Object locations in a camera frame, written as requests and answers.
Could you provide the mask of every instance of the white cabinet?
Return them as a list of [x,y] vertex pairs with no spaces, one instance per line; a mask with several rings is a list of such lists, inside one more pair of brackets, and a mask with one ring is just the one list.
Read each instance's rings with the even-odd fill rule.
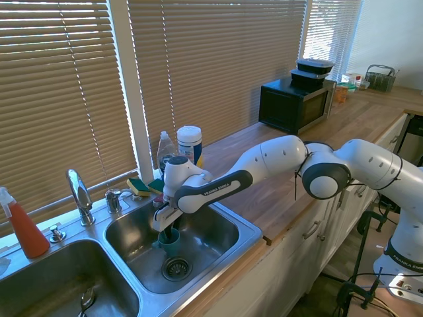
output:
[[319,235],[319,251],[317,254],[317,261],[315,264],[316,272],[313,275],[312,283],[322,272],[323,268],[332,258],[337,247],[337,241],[340,234],[340,228],[344,220],[343,210],[338,208],[338,202],[340,201],[341,194],[338,194],[331,199],[328,205],[326,227],[322,228]]
[[401,129],[405,123],[407,114],[403,114],[399,120],[397,120],[380,138],[377,140],[376,144],[380,147],[393,151],[397,141],[399,140],[399,135]]
[[285,316],[305,292],[328,201],[318,201],[276,247],[206,313],[207,317]]
[[340,227],[340,236],[336,242],[337,248],[343,243],[358,219],[362,216],[368,190],[369,188],[365,185],[349,186],[344,190],[343,195],[341,195],[339,209],[344,214],[344,219]]

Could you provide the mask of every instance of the faucet handle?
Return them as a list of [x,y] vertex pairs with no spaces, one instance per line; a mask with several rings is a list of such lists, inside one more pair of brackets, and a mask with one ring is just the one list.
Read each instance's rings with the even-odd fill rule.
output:
[[50,230],[52,232],[52,236],[50,237],[51,243],[58,243],[66,237],[66,232],[59,231],[58,226],[56,226],[56,225],[51,226]]
[[122,195],[122,190],[108,190],[106,192],[106,202],[109,213],[119,213],[122,206],[119,203],[119,196]]

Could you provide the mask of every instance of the black microwave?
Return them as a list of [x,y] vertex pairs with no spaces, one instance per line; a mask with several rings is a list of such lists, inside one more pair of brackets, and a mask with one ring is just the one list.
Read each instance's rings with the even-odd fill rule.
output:
[[329,116],[336,82],[293,85],[291,77],[262,85],[258,120],[297,135]]

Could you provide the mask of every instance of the faucet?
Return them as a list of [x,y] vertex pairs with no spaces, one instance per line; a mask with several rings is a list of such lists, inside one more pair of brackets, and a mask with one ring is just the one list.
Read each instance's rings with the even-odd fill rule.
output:
[[81,225],[89,226],[95,222],[95,218],[90,210],[93,207],[88,190],[76,170],[67,170],[66,178],[71,186],[71,191],[81,214]]

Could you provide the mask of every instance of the white container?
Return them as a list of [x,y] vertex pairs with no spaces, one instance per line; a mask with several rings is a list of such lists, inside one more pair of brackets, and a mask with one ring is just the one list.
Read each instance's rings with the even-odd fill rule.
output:
[[176,147],[166,131],[160,134],[159,148],[157,150],[157,166],[160,168],[160,173],[165,173],[166,163],[176,156]]
[[176,136],[179,155],[188,157],[193,164],[203,168],[201,129],[194,125],[185,125],[177,131]]

